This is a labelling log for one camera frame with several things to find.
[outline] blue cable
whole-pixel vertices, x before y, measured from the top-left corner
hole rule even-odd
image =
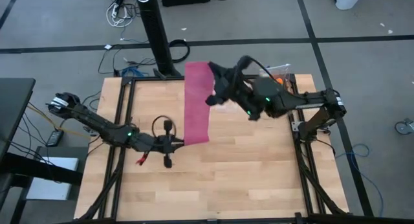
[[[141,71],[139,71],[139,70],[138,70],[138,66],[130,66],[130,67],[127,67],[127,68],[125,68],[125,69],[122,69],[122,70],[121,70],[121,76],[122,76],[122,77],[127,76],[127,74],[128,74],[129,72],[133,73],[133,76],[134,76],[134,77],[139,77],[139,78],[141,78],[141,77],[145,77],[145,74],[146,74],[147,76],[149,76],[149,73],[145,73],[145,72],[141,72]]]
[[[366,154],[355,153],[354,152],[354,149],[356,147],[358,147],[358,146],[363,146],[367,150],[367,153]],[[354,160],[356,160],[355,155],[356,156],[359,156],[359,157],[368,157],[369,156],[369,153],[370,153],[369,147],[367,145],[365,145],[365,144],[361,144],[360,143],[360,144],[354,145],[352,147],[352,149],[353,149],[352,152],[350,152],[350,153],[342,153],[342,154],[336,156],[335,159],[337,159],[337,158],[339,158],[341,156],[344,156],[344,155],[353,155],[354,156],[354,157],[351,157],[351,162],[352,162],[352,165],[354,166],[354,169],[356,171],[358,171],[362,175],[362,177],[364,177],[366,180],[368,180],[375,187],[376,191],[378,192],[378,195],[380,196],[381,205],[380,205],[380,215],[379,216],[381,218],[382,217],[382,213],[384,211],[384,199],[382,198],[381,191],[380,191],[380,189],[377,187],[377,185],[372,180],[370,180],[364,173],[362,173],[360,170],[358,170],[358,168],[355,165],[355,161],[354,161]]]

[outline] black pole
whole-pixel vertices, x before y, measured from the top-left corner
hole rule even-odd
[[[181,74],[175,70],[173,60],[171,59],[158,1],[149,0],[145,3],[138,1],[138,5],[158,70],[165,76],[180,76]]]

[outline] desk leg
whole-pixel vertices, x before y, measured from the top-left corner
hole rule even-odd
[[[70,183],[72,185],[80,185],[83,175],[80,172],[75,172],[59,166],[47,165],[43,162],[27,159],[26,157],[15,155],[13,153],[5,154],[0,168],[2,168],[3,172]]]

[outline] black bracket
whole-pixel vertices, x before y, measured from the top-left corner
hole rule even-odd
[[[299,212],[295,213],[295,224],[303,224],[303,218]]]

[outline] floor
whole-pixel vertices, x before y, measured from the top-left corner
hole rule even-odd
[[[44,103],[54,93],[67,91],[85,98],[99,91],[103,79],[110,75],[97,73],[104,53],[101,45],[127,43],[119,40],[122,29],[110,27],[104,17],[111,1],[0,0],[0,13],[4,12],[0,19],[0,76],[35,78],[31,102],[44,111]],[[371,150],[369,157],[357,160],[361,172],[382,193],[383,216],[414,219],[413,136],[402,136],[394,130],[395,122],[413,117],[414,22],[410,21],[410,13],[414,11],[414,0],[360,0],[346,11],[338,10],[334,0],[300,3],[212,0],[161,7],[161,12],[169,40],[184,38],[195,45],[187,61],[211,60],[231,66],[248,54],[265,65],[290,63],[292,73],[311,73],[317,89],[332,82],[348,110],[344,119],[352,144],[364,143]],[[127,27],[124,37],[146,40],[140,19]],[[122,58],[139,61],[152,56],[148,47],[133,48],[118,53],[116,68],[126,67]],[[102,71],[111,71],[113,53],[103,61]],[[172,50],[173,57],[182,53],[182,48]],[[183,72],[184,63],[175,66]],[[141,69],[151,72],[152,67]],[[47,138],[51,126],[33,112],[27,114]],[[83,131],[75,121],[68,121],[64,127]],[[14,140],[28,145],[28,137],[21,131]],[[337,127],[332,128],[331,140],[337,154],[342,153]],[[68,135],[61,143],[86,145],[86,139]],[[345,157],[339,158],[337,165],[350,211],[362,215]],[[369,181],[364,184],[378,216],[378,192]],[[18,188],[10,190],[0,219],[10,220],[19,193]],[[69,221],[75,205],[75,201],[31,201],[21,223]]]

